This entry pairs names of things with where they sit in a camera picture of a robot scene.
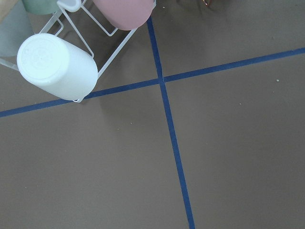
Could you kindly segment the pale grey cup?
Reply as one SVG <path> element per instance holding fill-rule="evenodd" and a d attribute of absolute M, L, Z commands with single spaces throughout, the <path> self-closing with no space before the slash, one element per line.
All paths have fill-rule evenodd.
<path fill-rule="evenodd" d="M 28 14 L 20 0 L 0 23 L 0 56 L 16 56 L 22 43 L 33 34 Z"/>

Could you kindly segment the white cup on rack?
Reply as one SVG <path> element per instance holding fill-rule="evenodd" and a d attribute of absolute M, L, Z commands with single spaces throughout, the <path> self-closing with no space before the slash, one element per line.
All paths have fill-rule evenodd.
<path fill-rule="evenodd" d="M 98 80 L 97 65 L 87 52 L 49 33 L 22 43 L 17 66 L 26 81 L 69 101 L 81 101 Z"/>

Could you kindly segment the pale green cup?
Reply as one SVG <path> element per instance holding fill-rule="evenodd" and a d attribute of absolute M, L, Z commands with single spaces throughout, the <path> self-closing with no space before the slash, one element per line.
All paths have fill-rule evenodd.
<path fill-rule="evenodd" d="M 47 15 L 59 10 L 56 0 L 22 0 L 25 10 L 36 15 Z"/>

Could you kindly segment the pink cup on rack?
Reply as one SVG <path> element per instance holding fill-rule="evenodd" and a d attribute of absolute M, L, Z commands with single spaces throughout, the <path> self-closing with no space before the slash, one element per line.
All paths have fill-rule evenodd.
<path fill-rule="evenodd" d="M 154 8 L 153 0 L 95 0 L 93 3 L 115 28 L 123 31 L 142 26 Z"/>

